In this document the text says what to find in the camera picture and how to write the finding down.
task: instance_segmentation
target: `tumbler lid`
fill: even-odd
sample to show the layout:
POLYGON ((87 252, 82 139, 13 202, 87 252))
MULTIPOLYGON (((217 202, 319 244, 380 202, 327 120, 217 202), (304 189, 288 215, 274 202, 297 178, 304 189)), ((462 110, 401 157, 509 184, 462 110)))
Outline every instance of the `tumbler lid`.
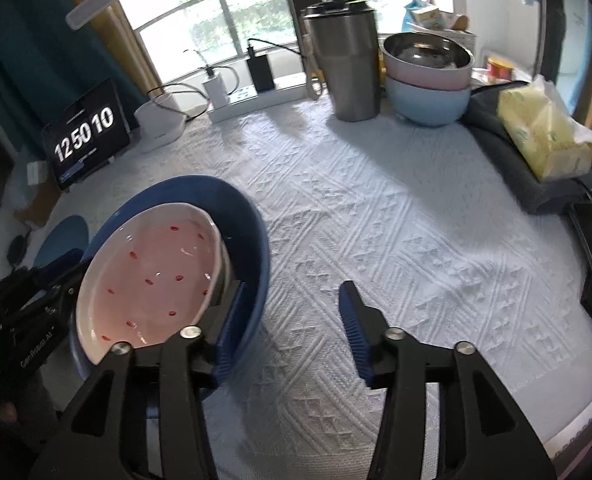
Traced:
POLYGON ((332 16, 351 16, 374 12, 365 0, 327 0, 307 7, 300 12, 303 19, 330 18, 332 16))

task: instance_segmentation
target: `metal screw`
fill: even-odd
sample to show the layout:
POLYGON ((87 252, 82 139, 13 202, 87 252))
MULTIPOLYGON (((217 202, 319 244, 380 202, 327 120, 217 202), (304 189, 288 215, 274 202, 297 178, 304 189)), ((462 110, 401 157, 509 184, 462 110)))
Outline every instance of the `metal screw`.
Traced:
POLYGON ((198 326, 186 326, 180 331, 180 337, 184 337, 185 339, 196 339, 201 334, 202 330, 198 326))
POLYGON ((393 341, 400 341, 405 337, 405 331, 402 328, 391 327, 385 331, 385 337, 393 341))
POLYGON ((125 355, 131 349, 132 345, 125 343, 125 341, 120 341, 119 343, 114 343, 112 345, 112 352, 114 352, 116 355, 125 355))
POLYGON ((476 352, 476 347, 468 341, 461 341, 456 345, 456 351, 463 355, 471 355, 476 352))

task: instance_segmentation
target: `gray towel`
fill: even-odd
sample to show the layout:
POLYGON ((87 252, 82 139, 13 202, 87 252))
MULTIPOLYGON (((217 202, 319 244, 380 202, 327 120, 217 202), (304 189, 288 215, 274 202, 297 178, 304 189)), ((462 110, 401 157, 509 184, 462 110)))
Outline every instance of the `gray towel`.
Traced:
MULTIPOLYGON (((509 83, 474 91, 469 108, 460 121, 471 131, 480 148, 498 169, 505 184, 527 213, 558 214, 567 204, 581 200, 586 195, 585 190, 571 178, 556 182, 538 182, 496 116, 498 93, 523 84, 509 83)), ((580 180, 592 188, 592 172, 580 177, 580 180)))

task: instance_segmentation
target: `pink liquid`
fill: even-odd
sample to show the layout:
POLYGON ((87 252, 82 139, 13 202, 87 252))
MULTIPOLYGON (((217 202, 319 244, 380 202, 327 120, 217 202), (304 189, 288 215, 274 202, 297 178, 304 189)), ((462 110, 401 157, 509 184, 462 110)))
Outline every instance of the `pink liquid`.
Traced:
POLYGON ((204 227, 176 220, 125 236, 92 297, 92 337, 106 349, 165 341, 197 321, 211 292, 215 241, 204 227))

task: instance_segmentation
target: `plastic bag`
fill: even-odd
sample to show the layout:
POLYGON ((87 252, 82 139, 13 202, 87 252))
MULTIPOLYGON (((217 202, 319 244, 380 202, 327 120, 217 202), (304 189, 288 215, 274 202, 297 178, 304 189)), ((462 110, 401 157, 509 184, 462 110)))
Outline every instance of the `plastic bag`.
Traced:
POLYGON ((27 182, 27 165, 35 160, 27 148, 23 147, 9 175, 2 203, 14 211, 27 209, 36 198, 38 189, 27 182))
POLYGON ((428 5, 429 4, 426 4, 422 0, 412 0, 412 2, 410 4, 406 4, 405 9, 407 10, 407 13, 405 14, 405 17, 403 18, 403 28, 401 31, 402 32, 413 32, 413 28, 411 27, 411 24, 415 23, 415 22, 413 21, 412 10, 422 9, 424 7, 427 7, 428 5))
POLYGON ((500 92, 498 118, 540 182, 591 169, 592 131, 569 116, 556 87, 542 76, 500 92))

